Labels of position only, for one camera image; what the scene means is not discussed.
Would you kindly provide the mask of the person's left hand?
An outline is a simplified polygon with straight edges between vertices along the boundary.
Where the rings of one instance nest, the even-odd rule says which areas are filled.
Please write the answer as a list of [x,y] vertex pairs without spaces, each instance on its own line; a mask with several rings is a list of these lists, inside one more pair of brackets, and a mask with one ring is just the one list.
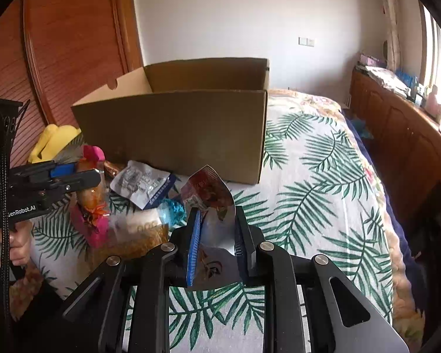
[[16,232],[10,232],[10,257],[9,260],[14,266],[25,266],[30,260],[31,249],[31,228],[30,221],[17,222]]

